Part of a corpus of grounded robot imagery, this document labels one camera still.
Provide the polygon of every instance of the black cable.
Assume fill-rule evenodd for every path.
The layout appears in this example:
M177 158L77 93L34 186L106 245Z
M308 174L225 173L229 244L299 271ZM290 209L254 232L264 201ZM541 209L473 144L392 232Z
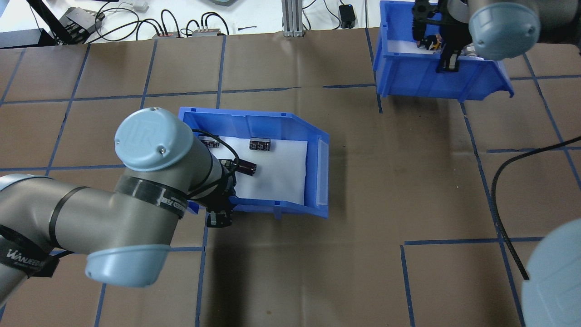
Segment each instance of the black cable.
M121 8L121 7L116 7L116 8L109 8L109 9L105 9L105 10L103 10L103 8L105 8L105 6L106 6L106 5L108 5L108 4L110 4L110 3L111 3L111 1L107 1L107 2L106 2L106 3L105 3L103 6L101 6L101 8L100 8L100 9L97 11L97 14L95 14L95 25L97 25L97 18L99 17L99 15L100 15L101 13L105 13L105 12L108 12L108 11L113 11L113 10L115 10L115 12L117 12L117 11L119 11L119 9L121 9L121 10L125 10L125 11L128 11L128 12L132 13L133 15L135 15L135 17L137 18L137 21L136 21L136 22L133 22L133 23L138 23L138 22L139 22L139 15L138 15L136 12L134 12L133 10L131 10L131 9L127 9L127 8ZM97 32L97 34L99 35L99 37L98 37L98 38L96 38L96 39L94 39L93 41L95 41L95 40L98 40L98 39L100 39L100 38L102 38L102 39L104 39L104 40L106 40L106 41L109 41L109 42L115 42L115 41L121 41L121 40L125 40L126 38L128 38L129 36L131 36L131 35L132 35L132 34L133 34L135 31L137 31L137 27L138 27L138 26L137 26L137 25L135 25L135 27L133 28L133 30L131 30L131 32L130 32L129 34L127 34L126 36L124 36L124 37L122 37L122 38L118 38L118 39L115 39L115 40L110 40L110 39L108 39L108 38L106 38L106 37L105 37L106 35L109 35L109 34L110 34L110 32L112 32L112 31L117 31L117 30L121 29L121 27L118 27L118 28L116 28L116 29L113 29L113 30L109 31L109 32L108 32L108 33L106 33L106 34L101 34L101 32L99 32L99 29L97 29L97 30L96 30L96 32Z
M192 35L193 35L193 32L194 32L194 31L192 31L192 30L190 30L190 29L180 29L180 32L181 32L183 35L185 35L185 37L190 37L190 36L192 36Z
M178 33L178 37L181 37L181 36L180 36L180 26L178 25L178 20L177 20L177 19L175 19L175 16L174 16L174 14L173 14L172 12L170 12L169 10L167 10L167 9L163 9L163 10L162 10L162 26L163 26L163 31L164 31L164 32L166 32L166 35L167 35L167 29L166 29L166 25L165 25L165 24L164 24L164 22L163 22L163 13L164 13L164 12L167 12L167 13L169 13L169 14L171 15L171 17L174 19L174 23L175 23L175 29L177 30L177 31L176 31L176 33Z
M208 27L208 18L210 18L212 16L216 16L216 17L220 18L222 23L224 23L224 27L226 27L226 35L230 35L230 31L228 30L228 24L226 24L226 21L222 18L222 16L218 15L217 13L210 13L206 16L206 20L204 21L204 23L206 23L206 28Z
M325 8L327 8L327 11L333 15L333 17L337 18L337 20L339 21L339 25L337 25L337 27L334 28L334 30L338 29L339 26L341 26L341 20L337 17L337 15L335 15L330 9L329 6L327 6L327 0L323 0L323 3L325 4Z
M121 25L121 26L119 26L118 28L116 28L116 29L113 29L113 30L110 30L110 31L108 31L107 33L103 34L102 36L100 36L100 37L98 37L98 38L94 38L93 40L91 40L91 41L89 41L89 42L87 42L87 43L85 43L85 44L91 44L91 43L95 42L96 40L99 40L99 39L101 39L101 38L104 38L105 36L107 36L107 35L109 35L109 34L111 34L111 33L115 32L115 31L117 31L117 30L120 30L120 29L122 29L123 27L127 27L127 26L129 26L129 25L131 25L131 24L138 24L138 23L140 23L140 22L141 22L140 20L137 20L137 21L135 21L135 22L130 22L130 23L127 23L127 24L125 24L125 25Z
M202 27L204 27L204 16L206 16L206 15L209 15L209 14L211 14L211 13L218 14L217 12L205 12L205 13L203 13L203 14L202 14L202 16L200 17L200 24L202 24Z
M141 25L143 23L149 23L151 26L153 26L153 28L155 29L155 34L157 36L160 36L159 35L159 30L157 29L157 27L155 26L155 24L153 24L152 22L150 22L150 20L153 20L153 19L147 18L147 19L143 19L142 21L139 22L139 25L137 25L137 31L135 32L135 40L136 41L139 41L139 29L141 28Z
M195 133L200 133L200 134L204 134L205 136L209 136L213 139L215 139L216 141L218 141L220 144L224 145L226 148L228 148L228 150L230 150L230 152L232 152L232 154L234 155L234 167L232 168L232 170L229 170L228 173L220 178L218 178L217 180L197 189L194 191L191 191L190 193L188 193L188 195L186 196L187 199L190 199L206 190L208 190L209 188L220 184L220 182L222 182L224 179L229 179L230 177L234 176L234 173L236 172L236 170L238 170L238 165L240 163L240 157L238 156L238 154L236 153L236 151L226 142L224 142L223 140L221 140L218 136L214 135L214 134L210 134L208 132L206 132L205 130L201 130L201 129L192 129L193 132Z
M367 0L365 0L365 28L369 27L369 12L367 11Z
M146 18L146 19L143 19L143 20L150 20L152 22L155 22L157 24L157 28L159 29L159 33L160 34L162 33L163 27L162 27L162 25L156 19L154 19L154 18Z
M572 138L568 141L564 141L564 142L561 142L559 144L550 145L548 147L536 149L534 151L527 152L525 154L517 155L516 157L510 158L509 160L506 160L502 165L500 165L500 167L496 171L496 174L494 174L494 178L492 179L492 186L490 187L490 198L492 198L492 218L494 219L494 223L498 226L498 230L500 231L500 234L502 235L502 237L504 239L504 243L507 245L508 250L509 250L510 254L512 255L512 258L517 263L518 270L521 272L522 278L524 280L529 280L529 275L526 273L525 266L522 264L521 259L518 257L517 252L514 250L514 247L512 246L512 242L511 242L510 238L508 237L507 232L504 229L503 222L500 220L500 215L498 214L498 205L496 204L496 184L498 183L498 178L500 177L500 173L503 172L504 168L506 168L509 164L511 164L519 159L523 159L523 158L529 157L529 156L534 155L534 154L539 154L541 152L564 147L567 144L575 143L577 141L581 141L581 136Z
M195 19L190 19L189 22L185 25L186 32L189 30L189 25L191 23L196 23L196 26L198 27L198 30L200 29L200 24L198 23L198 21L195 20Z
M309 18L307 17L307 13L304 12L304 9L303 9L303 16L304 16L305 19L307 19L307 24L309 24L309 30L311 30L312 29L311 28L311 21L309 21Z
M303 9L307 9L308 7L312 6L317 0L313 0L308 6L303 7Z
M35 22L36 22L36 24L37 24L38 30L40 31L40 25L38 25L38 21L36 20L36 15L34 14L33 7L32 7L31 5L28 5L28 6L30 7L30 12L33 14L34 21L35 21Z

